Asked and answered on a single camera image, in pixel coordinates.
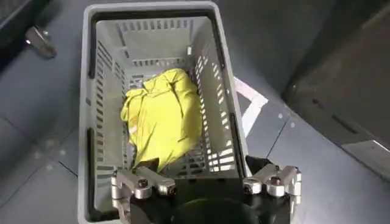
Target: white tape line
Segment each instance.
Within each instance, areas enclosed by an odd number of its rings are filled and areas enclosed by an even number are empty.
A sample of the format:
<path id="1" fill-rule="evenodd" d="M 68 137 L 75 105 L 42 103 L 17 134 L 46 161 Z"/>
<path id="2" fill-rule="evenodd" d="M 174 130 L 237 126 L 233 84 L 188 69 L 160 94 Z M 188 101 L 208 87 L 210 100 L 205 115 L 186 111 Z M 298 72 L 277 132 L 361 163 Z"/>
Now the white tape line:
<path id="1" fill-rule="evenodd" d="M 234 77 L 236 90 L 241 93 L 245 98 L 248 98 L 250 101 L 253 101 L 254 98 L 257 96 L 263 96 L 260 93 L 256 92 L 252 87 L 238 79 L 237 77 Z"/>
<path id="2" fill-rule="evenodd" d="M 243 114 L 243 129 L 246 138 L 254 126 L 262 107 L 268 103 L 268 99 L 236 77 L 235 85 L 237 92 L 250 100 L 250 105 Z"/>

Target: yellow cloth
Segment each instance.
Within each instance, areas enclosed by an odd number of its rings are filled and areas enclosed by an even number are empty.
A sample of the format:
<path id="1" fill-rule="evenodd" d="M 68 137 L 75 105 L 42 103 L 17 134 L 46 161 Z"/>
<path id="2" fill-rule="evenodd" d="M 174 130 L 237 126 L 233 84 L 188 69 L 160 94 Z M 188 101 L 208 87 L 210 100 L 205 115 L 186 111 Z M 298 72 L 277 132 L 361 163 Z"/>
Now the yellow cloth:
<path id="1" fill-rule="evenodd" d="M 182 69 L 170 69 L 132 89 L 121 111 L 137 146 L 134 166 L 159 158 L 157 171 L 199 143 L 202 133 L 197 87 Z"/>

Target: metal bracket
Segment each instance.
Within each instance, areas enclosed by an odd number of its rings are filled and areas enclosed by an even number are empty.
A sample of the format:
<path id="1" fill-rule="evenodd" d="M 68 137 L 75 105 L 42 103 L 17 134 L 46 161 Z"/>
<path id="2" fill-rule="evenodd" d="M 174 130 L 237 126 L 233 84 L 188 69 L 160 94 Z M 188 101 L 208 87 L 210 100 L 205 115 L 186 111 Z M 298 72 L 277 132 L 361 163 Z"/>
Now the metal bracket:
<path id="1" fill-rule="evenodd" d="M 32 45 L 46 58 L 54 58 L 57 55 L 53 44 L 49 40 L 49 32 L 33 26 L 26 32 L 26 43 Z"/>
<path id="2" fill-rule="evenodd" d="M 176 184 L 173 179 L 165 178 L 147 167 L 115 171 L 111 177 L 112 203 L 118 209 L 119 219 L 123 224 L 130 224 L 130 198 L 147 199 L 152 196 L 152 187 L 161 195 L 174 195 Z"/>
<path id="3" fill-rule="evenodd" d="M 294 217 L 296 207 L 300 204 L 302 195 L 302 174 L 294 166 L 286 166 L 283 170 L 279 166 L 268 164 L 252 177 L 243 180 L 246 194 L 259 194 L 263 185 L 267 193 L 274 197 L 282 197 L 286 193 L 290 195 L 291 218 Z"/>
<path id="4" fill-rule="evenodd" d="M 147 179 L 160 195 L 174 195 L 176 193 L 176 184 L 171 178 L 163 177 L 147 167 L 139 167 L 135 170 L 135 173 Z"/>

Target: gray plastic basket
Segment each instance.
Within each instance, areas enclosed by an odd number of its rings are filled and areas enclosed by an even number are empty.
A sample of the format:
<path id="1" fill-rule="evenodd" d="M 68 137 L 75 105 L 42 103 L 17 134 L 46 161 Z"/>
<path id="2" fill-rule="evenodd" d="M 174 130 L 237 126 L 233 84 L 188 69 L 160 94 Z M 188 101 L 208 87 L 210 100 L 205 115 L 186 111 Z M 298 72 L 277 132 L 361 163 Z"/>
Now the gray plastic basket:
<path id="1" fill-rule="evenodd" d="M 169 68 L 198 86 L 202 140 L 164 169 L 174 178 L 245 175 L 247 147 L 218 8 L 211 2 L 92 5 L 83 22 L 79 222 L 112 211 L 110 177 L 133 147 L 120 119 L 125 93 Z"/>

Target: gray floor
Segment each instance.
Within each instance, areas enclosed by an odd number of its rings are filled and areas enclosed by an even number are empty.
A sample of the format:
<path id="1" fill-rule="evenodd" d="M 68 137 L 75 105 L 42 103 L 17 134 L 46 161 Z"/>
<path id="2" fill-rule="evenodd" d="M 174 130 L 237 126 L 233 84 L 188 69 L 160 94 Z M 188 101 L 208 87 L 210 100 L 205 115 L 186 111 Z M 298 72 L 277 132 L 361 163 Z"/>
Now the gray floor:
<path id="1" fill-rule="evenodd" d="M 7 171 L 0 175 L 1 223 L 77 223 L 82 12 L 92 2 L 108 1 L 53 0 L 39 23 L 58 56 L 43 60 L 25 49 L 0 74 L 0 168 Z M 333 1 L 216 3 L 233 72 L 269 99 L 247 137 L 249 153 L 302 169 L 295 222 L 388 223 L 389 183 L 318 134 L 277 94 Z M 244 111 L 249 102 L 239 98 Z"/>

